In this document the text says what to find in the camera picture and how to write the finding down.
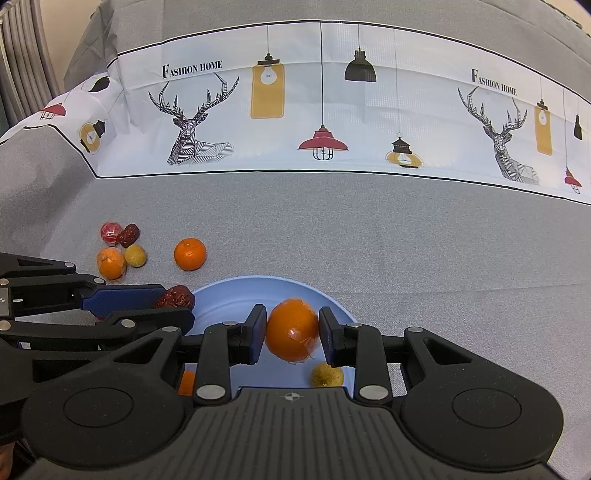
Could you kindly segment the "left hand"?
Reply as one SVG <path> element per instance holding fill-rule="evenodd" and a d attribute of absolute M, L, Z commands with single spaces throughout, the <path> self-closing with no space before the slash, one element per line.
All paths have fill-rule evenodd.
<path fill-rule="evenodd" d="M 0 480 L 8 480 L 13 468 L 15 443 L 0 446 Z"/>

